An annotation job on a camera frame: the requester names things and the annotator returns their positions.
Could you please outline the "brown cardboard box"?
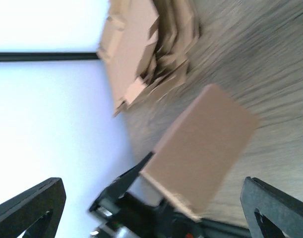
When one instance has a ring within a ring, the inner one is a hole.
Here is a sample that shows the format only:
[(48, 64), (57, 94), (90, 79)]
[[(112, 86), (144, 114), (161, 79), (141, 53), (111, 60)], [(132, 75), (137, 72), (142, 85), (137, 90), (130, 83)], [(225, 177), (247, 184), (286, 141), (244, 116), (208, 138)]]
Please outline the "brown cardboard box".
[(209, 84), (164, 133), (141, 175), (198, 222), (257, 126), (257, 116)]

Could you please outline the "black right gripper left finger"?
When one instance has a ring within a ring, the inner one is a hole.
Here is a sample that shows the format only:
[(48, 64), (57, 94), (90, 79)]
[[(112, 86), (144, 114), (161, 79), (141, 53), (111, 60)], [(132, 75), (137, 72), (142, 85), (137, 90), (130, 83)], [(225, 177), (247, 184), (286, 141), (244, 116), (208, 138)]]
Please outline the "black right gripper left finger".
[(49, 178), (0, 204), (0, 238), (54, 238), (66, 201), (61, 178)]

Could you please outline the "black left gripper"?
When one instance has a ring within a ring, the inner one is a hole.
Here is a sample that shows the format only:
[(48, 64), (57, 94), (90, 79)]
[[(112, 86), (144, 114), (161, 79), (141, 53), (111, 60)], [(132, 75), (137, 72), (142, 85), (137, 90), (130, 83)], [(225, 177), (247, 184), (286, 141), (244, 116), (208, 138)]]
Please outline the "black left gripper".
[(101, 221), (101, 225), (92, 232), (93, 238), (250, 237), (248, 229), (210, 220), (197, 223), (176, 212), (165, 199), (153, 207), (126, 192), (153, 155), (149, 152), (138, 164), (113, 180), (94, 200), (89, 212)]

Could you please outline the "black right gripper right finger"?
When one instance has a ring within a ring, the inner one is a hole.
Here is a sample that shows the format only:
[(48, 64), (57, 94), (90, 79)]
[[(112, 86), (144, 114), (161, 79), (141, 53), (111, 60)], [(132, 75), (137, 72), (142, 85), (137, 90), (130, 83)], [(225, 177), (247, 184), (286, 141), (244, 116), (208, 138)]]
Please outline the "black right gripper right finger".
[(246, 177), (241, 205), (253, 238), (303, 238), (303, 202), (283, 191)]

